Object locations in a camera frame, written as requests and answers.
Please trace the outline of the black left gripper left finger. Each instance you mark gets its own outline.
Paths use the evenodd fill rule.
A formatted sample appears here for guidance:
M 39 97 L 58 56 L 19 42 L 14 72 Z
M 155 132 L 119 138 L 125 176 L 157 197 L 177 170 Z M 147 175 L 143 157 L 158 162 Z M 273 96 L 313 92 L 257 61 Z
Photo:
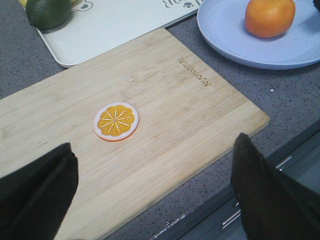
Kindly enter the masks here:
M 0 179 L 0 238 L 53 240 L 79 182 L 78 159 L 63 143 Z

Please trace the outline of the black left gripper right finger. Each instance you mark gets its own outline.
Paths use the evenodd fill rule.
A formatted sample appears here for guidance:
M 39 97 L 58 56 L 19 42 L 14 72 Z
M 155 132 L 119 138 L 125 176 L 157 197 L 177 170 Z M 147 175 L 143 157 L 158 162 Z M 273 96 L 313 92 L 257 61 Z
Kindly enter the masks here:
M 270 165 L 248 135 L 233 147 L 231 185 L 249 240 L 318 240 L 320 196 Z

